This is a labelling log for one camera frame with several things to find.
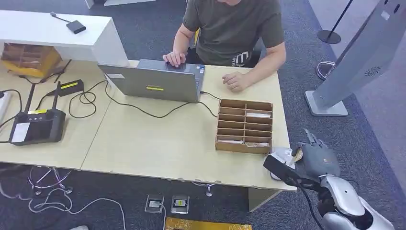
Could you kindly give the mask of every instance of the power strip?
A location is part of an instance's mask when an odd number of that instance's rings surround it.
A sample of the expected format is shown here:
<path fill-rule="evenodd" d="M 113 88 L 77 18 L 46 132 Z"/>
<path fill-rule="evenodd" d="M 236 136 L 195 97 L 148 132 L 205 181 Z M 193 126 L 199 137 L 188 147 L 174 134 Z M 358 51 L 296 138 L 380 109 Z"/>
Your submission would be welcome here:
<path fill-rule="evenodd" d="M 3 123 L 3 118 L 6 115 L 7 106 L 10 103 L 11 93 L 9 92 L 0 92 L 0 124 Z"/>

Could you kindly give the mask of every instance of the laptop lid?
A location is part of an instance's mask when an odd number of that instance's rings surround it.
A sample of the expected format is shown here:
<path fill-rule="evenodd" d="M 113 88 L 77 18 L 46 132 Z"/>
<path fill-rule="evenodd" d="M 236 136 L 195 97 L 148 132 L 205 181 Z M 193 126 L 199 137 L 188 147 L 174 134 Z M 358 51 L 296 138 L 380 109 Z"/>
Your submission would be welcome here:
<path fill-rule="evenodd" d="M 198 103 L 193 73 L 98 65 L 125 95 Z"/>

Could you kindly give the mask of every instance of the olive green t-shirt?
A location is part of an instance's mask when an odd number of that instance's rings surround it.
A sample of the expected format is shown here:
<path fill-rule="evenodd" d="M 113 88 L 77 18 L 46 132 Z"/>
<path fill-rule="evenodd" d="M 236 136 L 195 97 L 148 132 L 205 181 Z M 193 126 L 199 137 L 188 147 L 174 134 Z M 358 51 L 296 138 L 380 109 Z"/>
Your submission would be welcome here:
<path fill-rule="evenodd" d="M 201 29 L 196 53 L 210 65 L 243 66 L 261 37 L 266 48 L 283 42 L 279 0 L 189 0 L 183 17 L 190 31 Z"/>

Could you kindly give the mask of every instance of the beige desk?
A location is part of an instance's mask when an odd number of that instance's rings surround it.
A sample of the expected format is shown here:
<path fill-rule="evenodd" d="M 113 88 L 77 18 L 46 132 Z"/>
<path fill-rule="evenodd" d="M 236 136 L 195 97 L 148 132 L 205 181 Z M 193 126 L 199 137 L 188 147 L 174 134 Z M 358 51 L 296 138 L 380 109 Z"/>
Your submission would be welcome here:
<path fill-rule="evenodd" d="M 77 79 L 82 79 L 85 83 L 85 89 L 88 89 L 104 78 L 94 63 L 72 62 L 60 80 L 62 83 L 65 83 Z M 36 86 L 31 110 L 35 110 L 43 95 L 56 88 L 54 80 L 55 77 L 52 77 L 48 82 Z M 104 86 L 105 83 L 97 86 L 93 90 L 97 95 L 95 102 L 97 112 L 92 117 L 85 119 L 74 119 L 69 115 L 69 100 L 73 95 L 59 98 L 57 108 L 67 114 L 65 133 L 61 142 L 24 147 L 17 147 L 12 144 L 0 144 L 0 161 L 16 164 L 80 169 L 110 102 L 110 99 L 104 93 Z M 16 89 L 20 91 L 23 97 L 23 109 L 25 108 L 30 87 L 29 82 L 8 74 L 0 64 L 0 90 Z M 41 108 L 51 108 L 52 101 L 53 97 L 46 98 Z M 11 103 L 7 109 L 4 120 L 16 115 L 19 109 L 18 95 L 13 92 Z M 71 111 L 76 116 L 84 116 L 90 114 L 93 111 L 93 107 L 91 105 L 80 104 L 79 97 L 77 97 L 72 103 Z M 12 121 L 0 130 L 0 140 L 6 141 L 9 139 L 11 127 Z"/>
<path fill-rule="evenodd" d="M 225 99 L 272 102 L 272 145 L 289 147 L 278 76 L 275 74 L 235 94 L 222 84 L 221 77 L 236 70 L 248 71 L 208 66 L 203 90 Z M 137 105 L 154 115 L 164 115 L 182 104 L 129 97 L 120 91 L 114 98 Z M 202 95 L 201 101 L 217 114 L 217 99 Z M 216 151 L 216 123 L 217 119 L 202 104 L 189 104 L 165 118 L 157 119 L 111 102 L 81 169 L 248 187 L 250 211 L 282 190 L 296 191 L 294 187 L 271 179 L 269 171 L 262 166 L 264 155 Z"/>

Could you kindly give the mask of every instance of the man's left hand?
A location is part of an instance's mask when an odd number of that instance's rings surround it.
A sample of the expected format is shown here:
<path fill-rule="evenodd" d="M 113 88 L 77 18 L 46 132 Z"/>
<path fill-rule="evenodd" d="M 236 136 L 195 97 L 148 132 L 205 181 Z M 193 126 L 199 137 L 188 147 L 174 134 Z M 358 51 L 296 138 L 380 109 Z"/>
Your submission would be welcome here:
<path fill-rule="evenodd" d="M 223 76 L 223 84 L 232 92 L 240 92 L 250 86 L 249 79 L 240 72 L 234 72 Z"/>

